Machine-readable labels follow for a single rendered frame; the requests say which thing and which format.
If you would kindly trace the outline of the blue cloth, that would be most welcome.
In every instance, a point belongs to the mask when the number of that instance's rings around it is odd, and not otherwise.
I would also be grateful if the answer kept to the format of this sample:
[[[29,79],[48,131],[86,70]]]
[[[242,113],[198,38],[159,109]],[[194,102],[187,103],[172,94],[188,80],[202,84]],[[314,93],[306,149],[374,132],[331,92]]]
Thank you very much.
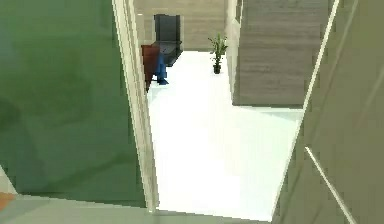
[[[160,53],[158,56],[155,75],[156,75],[156,81],[159,85],[168,84],[168,81],[166,80],[167,78],[166,64],[164,62],[164,55],[162,53]]]

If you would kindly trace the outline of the reddish brown wooden cabinet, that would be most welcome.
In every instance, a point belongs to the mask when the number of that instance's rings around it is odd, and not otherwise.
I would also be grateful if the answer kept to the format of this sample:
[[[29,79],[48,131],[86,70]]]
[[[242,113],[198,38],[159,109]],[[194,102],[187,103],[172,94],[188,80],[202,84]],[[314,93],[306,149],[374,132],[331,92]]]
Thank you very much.
[[[146,90],[149,90],[153,75],[157,68],[158,56],[160,53],[160,47],[155,44],[142,45],[142,58],[145,74]]]

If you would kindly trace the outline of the green potted house plant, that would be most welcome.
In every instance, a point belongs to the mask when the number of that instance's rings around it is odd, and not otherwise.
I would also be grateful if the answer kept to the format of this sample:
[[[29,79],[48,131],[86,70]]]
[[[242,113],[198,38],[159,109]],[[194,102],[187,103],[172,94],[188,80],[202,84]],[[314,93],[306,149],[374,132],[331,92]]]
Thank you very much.
[[[213,55],[213,72],[219,74],[221,72],[221,59],[225,54],[228,45],[226,44],[227,37],[218,33],[215,37],[209,38],[212,44],[210,53]]]

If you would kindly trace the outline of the pale olive room door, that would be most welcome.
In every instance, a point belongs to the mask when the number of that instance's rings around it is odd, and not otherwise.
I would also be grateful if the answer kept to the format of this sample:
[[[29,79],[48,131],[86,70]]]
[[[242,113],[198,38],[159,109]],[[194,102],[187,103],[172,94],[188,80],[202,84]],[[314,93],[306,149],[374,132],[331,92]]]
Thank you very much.
[[[384,224],[384,0],[335,0],[271,224]]]

